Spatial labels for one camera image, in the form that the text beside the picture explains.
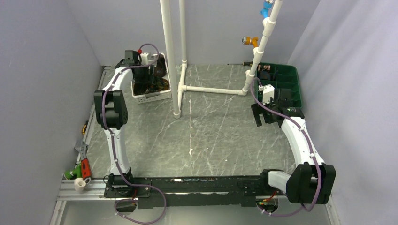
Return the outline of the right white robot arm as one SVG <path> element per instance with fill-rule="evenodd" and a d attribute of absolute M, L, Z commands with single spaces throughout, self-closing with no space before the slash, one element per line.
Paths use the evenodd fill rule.
<path fill-rule="evenodd" d="M 292 150 L 295 169 L 292 174 L 266 169 L 266 177 L 259 181 L 259 190 L 269 195 L 276 189 L 286 194 L 291 203 L 326 204 L 336 177 L 334 166 L 327 165 L 316 150 L 307 132 L 303 112 L 295 107 L 290 89 L 276 89 L 272 85 L 258 86 L 260 99 L 251 106 L 256 125 L 260 116 L 268 124 L 277 123 L 287 137 Z"/>

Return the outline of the colourful patterned tie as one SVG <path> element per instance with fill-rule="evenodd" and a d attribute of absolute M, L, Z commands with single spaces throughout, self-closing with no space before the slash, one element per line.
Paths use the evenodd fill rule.
<path fill-rule="evenodd" d="M 165 79 L 167 75 L 167 67 L 166 67 L 165 58 L 162 55 L 160 55 L 156 61 L 153 75 L 154 75 L 154 81 L 152 84 L 134 83 L 133 94 L 144 95 L 144 94 L 155 93 L 170 89 L 169 81 Z"/>

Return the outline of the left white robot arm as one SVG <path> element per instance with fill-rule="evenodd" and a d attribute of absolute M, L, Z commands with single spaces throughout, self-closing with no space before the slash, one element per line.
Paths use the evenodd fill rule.
<path fill-rule="evenodd" d="M 134 193 L 131 166 L 127 158 L 125 126 L 129 119 L 123 90 L 131 83 L 150 84 L 160 54 L 154 56 L 141 50 L 125 51 L 109 83 L 93 94 L 96 121 L 103 129 L 109 147 L 111 168 L 109 178 L 116 191 L 124 197 Z"/>

